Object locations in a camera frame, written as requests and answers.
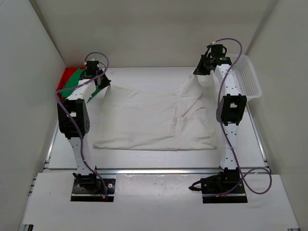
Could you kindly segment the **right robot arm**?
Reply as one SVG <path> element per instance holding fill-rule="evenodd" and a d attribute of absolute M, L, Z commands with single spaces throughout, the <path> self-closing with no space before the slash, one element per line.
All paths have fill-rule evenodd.
<path fill-rule="evenodd" d="M 243 118 L 246 96 L 241 94 L 233 72 L 231 59 L 225 51 L 207 51 L 201 55 L 201 60 L 194 71 L 197 75 L 211 75 L 218 94 L 216 118 L 222 130 L 221 169 L 216 187 L 221 192 L 228 192 L 240 180 L 238 165 L 233 151 L 236 148 L 236 138 L 239 124 Z"/>

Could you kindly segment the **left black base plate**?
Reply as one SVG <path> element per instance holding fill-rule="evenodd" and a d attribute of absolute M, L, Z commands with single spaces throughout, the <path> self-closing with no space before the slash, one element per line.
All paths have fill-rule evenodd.
<path fill-rule="evenodd" d="M 113 202 L 116 189 L 116 179 L 104 179 L 105 185 L 107 187 L 107 196 L 105 196 L 105 190 L 101 185 L 99 180 L 98 185 L 94 188 L 84 188 L 82 187 L 76 179 L 74 179 L 74 184 L 71 192 L 72 202 Z"/>

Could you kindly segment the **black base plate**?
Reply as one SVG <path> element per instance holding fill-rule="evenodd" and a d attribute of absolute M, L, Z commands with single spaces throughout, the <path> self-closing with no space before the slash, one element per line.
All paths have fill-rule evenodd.
<path fill-rule="evenodd" d="M 116 189 L 116 179 L 104 179 L 105 185 L 107 187 L 107 196 L 105 196 L 105 190 L 101 185 L 99 180 L 98 185 L 94 188 L 84 188 L 82 187 L 76 179 L 74 179 L 74 184 L 71 192 L 72 202 L 113 202 Z"/>
<path fill-rule="evenodd" d="M 189 186 L 189 190 L 202 193 L 203 204 L 247 203 L 245 188 L 240 178 L 230 180 L 221 174 L 201 178 Z"/>

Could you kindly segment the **white t-shirt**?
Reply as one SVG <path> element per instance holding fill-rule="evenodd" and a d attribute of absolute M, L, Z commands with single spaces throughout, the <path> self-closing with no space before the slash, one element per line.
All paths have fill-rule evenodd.
<path fill-rule="evenodd" d="M 191 151 L 217 147 L 201 101 L 203 88 L 190 75 L 172 93 L 107 88 L 93 147 L 137 151 Z"/>

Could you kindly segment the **red t-shirt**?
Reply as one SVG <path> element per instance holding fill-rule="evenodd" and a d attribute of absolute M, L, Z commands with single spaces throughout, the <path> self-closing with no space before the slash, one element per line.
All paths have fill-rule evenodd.
<path fill-rule="evenodd" d="M 67 67 L 62 74 L 62 77 L 56 90 L 76 87 L 80 79 L 80 74 L 85 68 L 85 66 Z"/>

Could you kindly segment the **white plastic basket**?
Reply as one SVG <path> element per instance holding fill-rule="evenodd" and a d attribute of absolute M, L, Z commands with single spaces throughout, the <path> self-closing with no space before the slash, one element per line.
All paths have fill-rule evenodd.
<path fill-rule="evenodd" d="M 254 67 L 246 55 L 241 55 L 238 61 L 231 69 L 233 82 L 235 88 L 247 97 L 247 101 L 260 98 L 262 96 L 262 90 L 256 76 Z"/>

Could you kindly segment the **green t-shirt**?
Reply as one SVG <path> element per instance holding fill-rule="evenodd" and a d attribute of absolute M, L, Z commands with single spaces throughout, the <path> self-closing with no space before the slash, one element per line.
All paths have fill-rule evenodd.
<path fill-rule="evenodd" d="M 67 88 L 77 86 L 79 82 L 80 74 L 83 72 L 84 69 L 85 69 L 85 66 L 84 67 L 67 67 L 65 71 L 63 72 L 63 75 L 60 79 L 57 90 L 67 89 Z M 101 91 L 100 89 L 97 89 L 91 95 L 91 98 L 95 97 L 100 91 Z M 66 99 L 72 92 L 73 90 L 60 92 L 58 93 L 58 97 L 60 98 L 60 100 Z"/>

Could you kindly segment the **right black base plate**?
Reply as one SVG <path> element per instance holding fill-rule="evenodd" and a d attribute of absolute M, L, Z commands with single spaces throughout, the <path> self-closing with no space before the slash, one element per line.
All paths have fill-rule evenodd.
<path fill-rule="evenodd" d="M 189 186 L 189 190 L 202 193 L 203 204 L 247 203 L 245 188 L 240 178 L 230 180 L 221 174 L 201 178 Z"/>

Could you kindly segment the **aluminium rail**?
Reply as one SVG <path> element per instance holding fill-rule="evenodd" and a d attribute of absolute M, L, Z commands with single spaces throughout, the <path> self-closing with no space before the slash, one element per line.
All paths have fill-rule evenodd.
<path fill-rule="evenodd" d="M 188 175 L 188 174 L 218 174 L 217 168 L 101 168 L 98 172 L 102 175 Z"/>

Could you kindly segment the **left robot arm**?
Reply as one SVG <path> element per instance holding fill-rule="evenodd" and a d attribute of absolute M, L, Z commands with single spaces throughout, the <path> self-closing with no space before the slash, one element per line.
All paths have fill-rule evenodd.
<path fill-rule="evenodd" d="M 97 192 L 102 178 L 91 160 L 87 134 L 90 118 L 87 102 L 92 95 L 110 85 L 105 70 L 100 67 L 86 67 L 80 71 L 75 85 L 56 91 L 59 130 L 67 138 L 77 164 L 73 173 L 80 186 L 89 192 Z"/>

